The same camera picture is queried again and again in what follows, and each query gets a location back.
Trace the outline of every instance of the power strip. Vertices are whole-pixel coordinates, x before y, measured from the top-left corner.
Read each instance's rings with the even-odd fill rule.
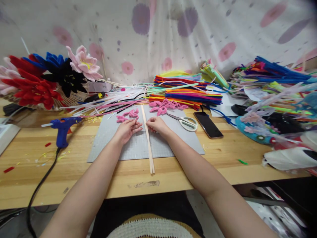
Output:
[[[7,146],[10,144],[13,138],[17,135],[19,130],[20,127],[13,124],[0,125],[0,155],[7,148]]]

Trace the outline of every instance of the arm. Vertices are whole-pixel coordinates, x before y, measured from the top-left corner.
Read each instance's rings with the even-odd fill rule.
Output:
[[[277,237],[228,181],[159,117],[146,123],[168,142],[187,178],[204,197],[225,237]]]
[[[135,120],[123,122],[111,141],[68,192],[41,237],[86,237],[119,159],[122,146],[142,130]]]

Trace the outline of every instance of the phone screen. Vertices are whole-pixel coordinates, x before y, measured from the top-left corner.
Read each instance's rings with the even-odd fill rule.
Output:
[[[223,134],[219,131],[216,125],[212,122],[205,112],[194,112],[199,124],[202,126],[209,138],[222,138]]]

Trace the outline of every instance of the cutting mat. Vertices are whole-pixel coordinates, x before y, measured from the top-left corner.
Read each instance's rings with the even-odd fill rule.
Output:
[[[121,155],[119,160],[133,160],[133,159],[145,159],[149,158],[149,150],[147,147],[147,139],[145,134],[145,123],[143,122],[142,117],[142,110],[140,105],[132,106],[127,108],[126,110],[120,112],[119,114],[113,113],[109,115],[105,115],[102,118],[100,123],[97,135],[93,142],[93,146],[91,152],[89,154],[88,163],[93,162],[101,150],[105,147],[105,145],[111,140],[113,135],[115,134],[117,128],[119,127],[119,123],[117,123],[117,115],[122,115],[124,112],[129,112],[132,109],[136,110],[139,109],[139,122],[142,122],[143,129],[134,134],[131,139],[125,144],[122,148]],[[148,105],[144,105],[144,111],[146,120],[151,117],[156,116],[156,112],[150,112],[151,107]],[[181,110],[173,110],[168,111],[170,114],[173,114],[178,117],[184,117],[185,113]],[[160,116],[165,123],[177,134],[182,138],[190,147],[196,150],[199,154],[205,154],[204,149],[202,148],[195,132],[189,132],[182,128],[180,123],[171,118],[168,115]],[[161,158],[161,157],[172,157],[174,153],[172,152],[171,148],[169,147],[168,143],[161,137],[158,133],[150,132],[150,144],[152,149],[153,158]]]

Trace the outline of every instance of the person's left hand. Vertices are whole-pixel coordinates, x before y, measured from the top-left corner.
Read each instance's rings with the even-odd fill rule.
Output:
[[[142,130],[141,125],[142,123],[138,122],[135,119],[126,120],[118,127],[112,139],[118,141],[121,145],[124,145],[129,141],[134,133]]]

